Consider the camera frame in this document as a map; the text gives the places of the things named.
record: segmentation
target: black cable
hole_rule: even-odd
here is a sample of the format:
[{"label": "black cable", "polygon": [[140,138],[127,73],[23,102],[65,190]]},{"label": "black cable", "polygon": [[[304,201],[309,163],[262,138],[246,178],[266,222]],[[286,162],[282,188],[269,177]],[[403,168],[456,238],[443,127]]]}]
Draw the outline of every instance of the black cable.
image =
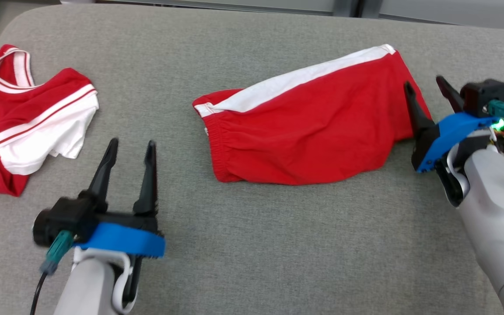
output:
[{"label": "black cable", "polygon": [[40,295],[40,290],[42,289],[42,285],[44,284],[44,279],[48,273],[42,273],[40,277],[40,281],[38,281],[38,286],[36,287],[36,291],[34,292],[34,298],[32,299],[32,306],[30,307],[30,315],[34,315],[36,312],[36,305],[38,303],[38,296]]}]

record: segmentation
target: wires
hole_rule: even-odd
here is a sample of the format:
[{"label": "wires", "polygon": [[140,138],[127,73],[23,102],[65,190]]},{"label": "wires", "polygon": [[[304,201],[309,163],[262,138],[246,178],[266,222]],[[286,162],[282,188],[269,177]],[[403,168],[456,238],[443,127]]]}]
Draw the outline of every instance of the wires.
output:
[{"label": "wires", "polygon": [[492,145],[494,145],[499,151],[504,152],[504,145],[501,143],[502,141],[500,138],[504,140],[504,131],[503,130],[497,130],[493,127],[490,127],[491,131],[491,137],[490,137],[490,142]]},{"label": "wires", "polygon": [[36,312],[36,305],[38,304],[38,296],[40,295],[40,290],[42,289],[42,285],[44,284],[44,280],[48,273],[42,273],[40,277],[40,281],[38,281],[38,286],[36,286],[36,291],[34,291],[34,298],[32,299],[32,306],[30,307],[30,315],[34,315]]}]

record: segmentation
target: red trim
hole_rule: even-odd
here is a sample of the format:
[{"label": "red trim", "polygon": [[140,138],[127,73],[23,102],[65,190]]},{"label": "red trim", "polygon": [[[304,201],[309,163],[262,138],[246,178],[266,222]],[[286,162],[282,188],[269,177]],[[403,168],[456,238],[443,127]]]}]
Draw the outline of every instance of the red trim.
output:
[{"label": "red trim", "polygon": [[20,49],[19,48],[9,48],[8,50],[6,50],[1,56],[0,56],[0,63],[9,55],[13,54],[14,52],[16,51],[19,51]]},{"label": "red trim", "polygon": [[73,104],[74,102],[77,102],[78,100],[80,100],[80,99],[84,98],[84,97],[85,97],[85,96],[87,96],[89,93],[94,92],[94,91],[96,91],[96,88],[93,88],[92,90],[90,90],[90,91],[86,92],[85,94],[83,94],[83,96],[80,96],[80,97],[79,97],[79,98],[77,98],[76,100],[74,100],[74,101],[72,101],[72,102],[69,102],[68,104],[66,104],[66,105],[64,105],[64,106],[62,106],[62,107],[60,107],[58,110],[56,110],[55,112],[53,112],[52,114],[50,114],[48,117],[44,118],[41,122],[39,122],[39,123],[37,123],[36,125],[34,125],[34,126],[30,127],[29,129],[26,129],[26,130],[24,130],[24,131],[21,131],[21,132],[19,132],[19,133],[17,133],[17,134],[14,134],[14,135],[12,135],[12,136],[10,136],[10,137],[8,137],[8,138],[5,138],[5,139],[1,140],[1,141],[0,141],[0,144],[4,143],[4,142],[6,142],[6,141],[8,141],[8,140],[10,140],[10,139],[12,139],[12,138],[15,138],[15,137],[17,137],[17,136],[20,136],[20,135],[21,135],[21,134],[23,134],[23,133],[26,133],[26,132],[28,132],[28,131],[31,131],[32,129],[34,129],[34,128],[38,127],[40,124],[42,124],[43,122],[45,122],[46,120],[48,120],[48,118],[50,118],[51,116],[54,116],[54,114],[58,113],[60,110],[62,110],[62,109],[64,109],[64,108],[68,107],[69,105]]},{"label": "red trim", "polygon": [[0,78],[0,84],[5,86],[6,88],[10,88],[11,90],[32,90],[34,87],[18,87],[11,86],[9,82],[6,82],[4,79]]}]

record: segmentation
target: gray cushion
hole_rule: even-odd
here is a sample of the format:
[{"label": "gray cushion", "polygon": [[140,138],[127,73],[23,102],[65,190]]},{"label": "gray cushion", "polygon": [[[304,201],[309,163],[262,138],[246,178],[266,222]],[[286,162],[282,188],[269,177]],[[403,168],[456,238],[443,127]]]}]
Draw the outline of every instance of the gray cushion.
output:
[{"label": "gray cushion", "polygon": [[[157,142],[168,249],[144,262],[135,315],[502,313],[438,177],[413,171],[412,141],[339,183],[223,184],[191,103],[388,43],[441,119],[452,110],[435,75],[456,88],[504,81],[504,30],[96,4],[27,12],[4,43],[32,53],[38,84],[64,67],[88,76],[101,109],[78,159],[50,157],[19,199],[0,195],[0,315],[30,308],[45,253],[32,243],[34,218],[88,186],[115,136],[112,211],[130,211],[146,144]],[[37,314],[52,313],[70,260],[46,280]]]}]

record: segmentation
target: green led light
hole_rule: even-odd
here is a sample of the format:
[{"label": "green led light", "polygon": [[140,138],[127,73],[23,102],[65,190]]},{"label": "green led light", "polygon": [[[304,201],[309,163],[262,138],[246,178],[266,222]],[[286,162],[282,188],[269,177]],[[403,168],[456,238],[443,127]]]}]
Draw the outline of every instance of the green led light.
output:
[{"label": "green led light", "polygon": [[504,119],[499,119],[498,123],[492,124],[493,129],[500,131],[504,128]]}]

